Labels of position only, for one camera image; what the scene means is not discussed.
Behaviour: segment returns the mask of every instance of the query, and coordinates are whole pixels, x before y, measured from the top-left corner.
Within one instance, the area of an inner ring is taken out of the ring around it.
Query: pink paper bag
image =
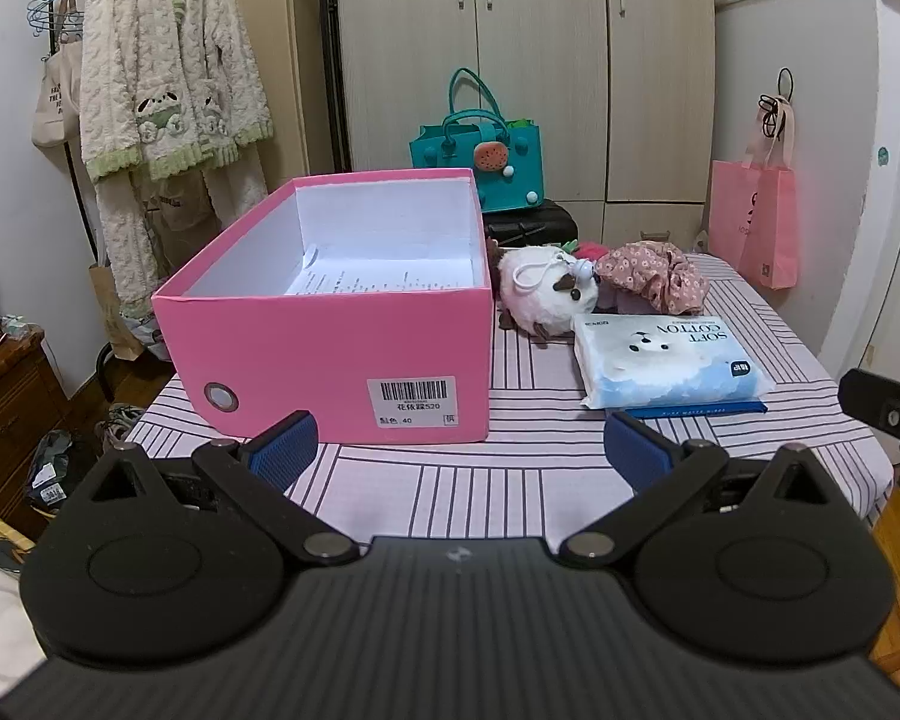
[[[742,162],[714,162],[710,180],[710,253],[735,271],[754,220],[756,187],[763,170]]]
[[[782,290],[797,283],[797,182],[790,169],[797,123],[783,97],[764,122],[757,114],[754,138],[743,162],[714,162],[710,190],[710,251],[751,284]],[[782,166],[770,167],[777,143]]]
[[[785,290],[797,284],[797,182],[787,167],[761,170],[754,221],[737,268],[751,284]]]

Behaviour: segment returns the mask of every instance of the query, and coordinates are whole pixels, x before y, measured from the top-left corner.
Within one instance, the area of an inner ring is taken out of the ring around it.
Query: black suitcase
[[[577,223],[552,200],[536,208],[484,215],[484,233],[501,247],[540,247],[576,241]]]

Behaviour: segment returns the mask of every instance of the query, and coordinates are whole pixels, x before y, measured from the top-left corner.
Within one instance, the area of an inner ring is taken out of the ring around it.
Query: cotton pads package
[[[574,333],[591,409],[744,401],[773,389],[720,317],[583,314]]]

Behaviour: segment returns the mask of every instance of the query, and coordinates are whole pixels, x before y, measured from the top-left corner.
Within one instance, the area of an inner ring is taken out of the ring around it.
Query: pink shoe box
[[[470,170],[295,178],[154,311],[194,409],[224,435],[305,409],[323,442],[487,437],[493,300]]]

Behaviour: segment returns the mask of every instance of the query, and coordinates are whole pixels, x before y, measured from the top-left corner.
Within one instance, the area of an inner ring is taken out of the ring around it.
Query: beige tote bag
[[[31,140],[39,148],[59,146],[60,143],[79,136],[80,62],[83,44],[63,31],[67,16],[76,12],[77,0],[60,0],[53,16],[53,37],[58,49],[44,63],[34,130],[31,132]]]

